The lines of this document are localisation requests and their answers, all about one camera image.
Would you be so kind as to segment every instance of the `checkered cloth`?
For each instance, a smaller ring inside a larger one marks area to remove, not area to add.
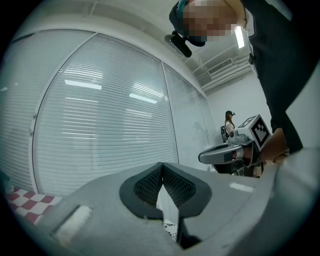
[[[14,213],[25,217],[35,225],[62,199],[59,196],[37,194],[17,187],[6,198]]]

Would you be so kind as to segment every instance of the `ceiling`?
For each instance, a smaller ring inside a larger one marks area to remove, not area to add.
[[[217,36],[204,47],[196,47],[186,42],[192,56],[186,58],[165,42],[166,34],[174,27],[169,21],[169,13],[178,0],[47,0],[45,12],[53,14],[83,14],[101,16],[128,24],[163,43],[176,54],[194,74],[201,86],[212,81],[208,70],[229,58],[249,53],[248,40],[238,48],[234,31],[229,36]]]

